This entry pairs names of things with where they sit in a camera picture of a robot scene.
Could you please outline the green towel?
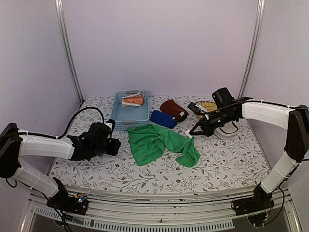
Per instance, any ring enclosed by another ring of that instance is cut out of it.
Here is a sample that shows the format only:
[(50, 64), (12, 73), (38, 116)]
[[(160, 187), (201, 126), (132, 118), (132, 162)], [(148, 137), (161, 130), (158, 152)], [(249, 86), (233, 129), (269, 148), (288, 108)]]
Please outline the green towel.
[(176, 161), (184, 167), (194, 167), (200, 159), (193, 138), (185, 138), (162, 126), (147, 124), (134, 129), (129, 128), (127, 132), (131, 153), (138, 166), (160, 158), (166, 149), (181, 153)]

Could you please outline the orange bunny pattern towel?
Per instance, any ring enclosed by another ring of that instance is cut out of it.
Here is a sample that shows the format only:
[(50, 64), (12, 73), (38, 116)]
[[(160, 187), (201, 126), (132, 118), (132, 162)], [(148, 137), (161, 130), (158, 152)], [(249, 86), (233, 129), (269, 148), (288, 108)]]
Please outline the orange bunny pattern towel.
[(123, 107), (140, 107), (144, 105), (144, 98), (140, 92), (122, 97), (121, 105)]

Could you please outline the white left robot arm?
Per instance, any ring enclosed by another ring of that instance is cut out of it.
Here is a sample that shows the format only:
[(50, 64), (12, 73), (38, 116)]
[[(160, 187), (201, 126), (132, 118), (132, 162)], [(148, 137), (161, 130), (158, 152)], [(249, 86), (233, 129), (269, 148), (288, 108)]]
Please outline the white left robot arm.
[(9, 123), (0, 134), (0, 176), (19, 181), (43, 193), (62, 210), (72, 200), (60, 180), (49, 177), (25, 161), (27, 156), (62, 158), (71, 161), (90, 161), (104, 154), (115, 156), (120, 141), (112, 137), (113, 123), (93, 123), (79, 136), (51, 136), (20, 130)]

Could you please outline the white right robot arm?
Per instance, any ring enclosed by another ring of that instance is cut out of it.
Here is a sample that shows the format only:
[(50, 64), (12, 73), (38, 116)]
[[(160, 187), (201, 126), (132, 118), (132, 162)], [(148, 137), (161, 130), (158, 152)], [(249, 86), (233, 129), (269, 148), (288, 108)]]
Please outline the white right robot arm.
[(234, 98), (225, 87), (215, 91), (212, 98), (217, 107), (212, 111), (197, 103), (188, 105), (195, 115), (201, 116), (189, 133), (210, 137), (228, 123), (240, 119), (249, 122), (271, 165), (250, 199), (250, 207), (259, 211), (267, 205), (268, 196), (292, 175), (309, 152), (309, 108), (245, 96)]

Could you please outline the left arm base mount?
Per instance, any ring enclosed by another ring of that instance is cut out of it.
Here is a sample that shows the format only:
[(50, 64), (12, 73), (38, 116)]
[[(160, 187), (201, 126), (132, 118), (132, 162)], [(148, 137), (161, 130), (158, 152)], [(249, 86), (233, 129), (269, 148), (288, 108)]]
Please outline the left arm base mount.
[(89, 204), (87, 196), (81, 193), (69, 196), (61, 181), (55, 177), (53, 179), (57, 183), (58, 192), (55, 196), (47, 200), (46, 205), (61, 212), (69, 212), (85, 216)]

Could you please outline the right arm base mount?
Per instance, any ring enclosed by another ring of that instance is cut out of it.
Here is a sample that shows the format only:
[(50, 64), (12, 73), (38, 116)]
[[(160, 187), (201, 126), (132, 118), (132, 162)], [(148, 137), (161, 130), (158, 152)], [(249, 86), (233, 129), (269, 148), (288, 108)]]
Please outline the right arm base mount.
[(265, 192), (260, 184), (254, 188), (252, 197), (240, 198), (231, 202), (231, 208), (237, 216), (270, 209), (274, 205), (272, 192)]

